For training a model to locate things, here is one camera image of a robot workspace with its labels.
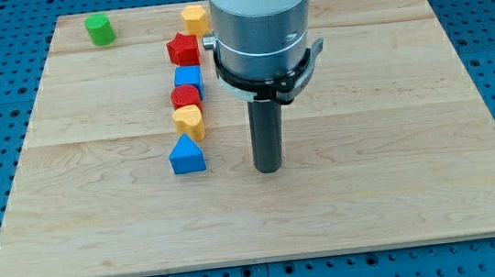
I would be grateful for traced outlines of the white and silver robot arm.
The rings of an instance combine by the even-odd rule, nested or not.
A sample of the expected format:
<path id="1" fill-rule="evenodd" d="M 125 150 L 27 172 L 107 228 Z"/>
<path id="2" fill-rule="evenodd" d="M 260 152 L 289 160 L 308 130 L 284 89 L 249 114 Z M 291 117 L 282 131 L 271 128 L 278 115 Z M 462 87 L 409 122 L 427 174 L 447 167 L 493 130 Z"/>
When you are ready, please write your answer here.
<path id="1" fill-rule="evenodd" d="M 310 0 L 208 0 L 203 46 L 227 91 L 239 99 L 287 105 L 310 82 L 323 41 L 307 45 Z"/>

